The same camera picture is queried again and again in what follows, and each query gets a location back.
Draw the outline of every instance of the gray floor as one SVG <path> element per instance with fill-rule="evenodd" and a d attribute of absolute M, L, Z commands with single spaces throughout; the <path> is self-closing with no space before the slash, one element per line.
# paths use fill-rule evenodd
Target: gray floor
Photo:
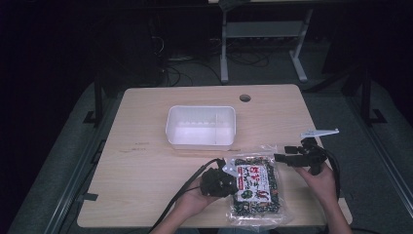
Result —
<path fill-rule="evenodd" d="M 327 50 L 328 43 L 307 43 L 304 46 L 300 58 L 309 77 L 306 84 L 298 81 L 287 53 L 288 46 L 283 46 L 266 54 L 269 55 L 269 64 L 265 67 L 229 61 L 228 85 L 296 84 L 301 89 L 313 87 L 328 77 L 328 74 L 321 74 Z M 254 59 L 254 55 L 237 56 Z M 206 65 L 219 74 L 218 56 L 202 61 L 202 64 L 186 62 L 175 65 L 174 68 L 184 74 L 177 86 L 220 85 L 216 75 Z M 176 78 L 171 74 L 170 80 Z M 389 162 L 383 160 L 382 155 L 384 152 L 391 155 L 394 166 L 406 181 L 406 187 L 413 189 L 413 129 L 395 109 L 388 93 L 376 83 L 373 83 L 372 89 L 372 108 L 380 109 L 388 123 L 365 128 L 357 112 L 359 97 L 343 97 L 340 93 L 343 82 L 339 81 L 316 94 L 303 94 L 303 97 L 318 129 L 340 130 L 339 135 L 324 136 L 321 140 L 340 163 L 342 190 L 354 218 L 352 227 L 383 234 L 411 233 L 413 218 L 400 198 L 403 194 L 396 189 L 388 173 Z M 144 229 L 81 228 L 75 221 L 81 202 L 62 196 L 83 194 L 87 190 L 94 169 L 89 162 L 99 143 L 107 138 L 121 99 L 122 93 L 117 98 L 104 99 L 104 121 L 94 128 L 93 125 L 83 124 L 88 111 L 94 110 L 94 87 L 85 90 L 9 233 L 57 233 L 58 230 L 60 233 L 145 233 Z M 381 140 L 379 145 L 375 142 L 376 138 Z M 73 189 L 67 186 L 71 181 L 78 181 Z M 278 231 L 317 233 L 320 227 L 278 228 Z"/>

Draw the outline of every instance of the snack package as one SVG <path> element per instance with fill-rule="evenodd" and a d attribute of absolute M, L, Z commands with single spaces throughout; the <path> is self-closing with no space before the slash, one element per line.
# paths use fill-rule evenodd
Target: snack package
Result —
<path fill-rule="evenodd" d="M 281 195 L 273 154 L 251 153 L 227 160 L 237 170 L 239 191 L 230 199 L 231 225 L 260 232 L 292 220 Z"/>

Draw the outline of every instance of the table hole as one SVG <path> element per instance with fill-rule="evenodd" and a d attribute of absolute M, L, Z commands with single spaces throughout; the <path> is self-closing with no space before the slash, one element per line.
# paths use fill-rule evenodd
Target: table hole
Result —
<path fill-rule="evenodd" d="M 251 97 L 249 95 L 241 95 L 240 100 L 242 102 L 249 102 L 251 100 Z"/>

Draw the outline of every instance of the dark background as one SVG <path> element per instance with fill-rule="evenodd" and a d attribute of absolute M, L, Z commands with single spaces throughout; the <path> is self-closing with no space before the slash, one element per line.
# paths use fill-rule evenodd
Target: dark background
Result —
<path fill-rule="evenodd" d="M 220 9 L 206 1 L 174 1 L 195 5 L 180 9 L 166 2 L 0 2 L 0 233 L 7 232 L 70 111 L 96 76 L 115 95 L 126 87 L 157 86 L 174 49 L 208 56 L 208 39 L 220 37 Z M 412 3 L 346 2 L 316 4 L 306 40 L 331 41 L 326 72 L 366 60 L 413 124 Z M 306 7 L 281 5 L 277 16 L 290 18 Z M 276 14 L 266 9 L 239 8 L 229 17 L 271 20 Z M 152 36 L 165 40 L 163 57 L 154 55 L 159 42 Z"/>

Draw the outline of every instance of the person's left hand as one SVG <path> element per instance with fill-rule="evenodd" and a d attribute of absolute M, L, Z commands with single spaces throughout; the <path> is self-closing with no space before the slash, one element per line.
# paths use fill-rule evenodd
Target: person's left hand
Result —
<path fill-rule="evenodd" d="M 199 187 L 201 178 L 195 179 L 185 192 L 175 203 L 174 213 L 178 213 L 183 218 L 188 218 L 201 213 L 209 204 L 218 200 L 219 197 L 204 196 Z"/>

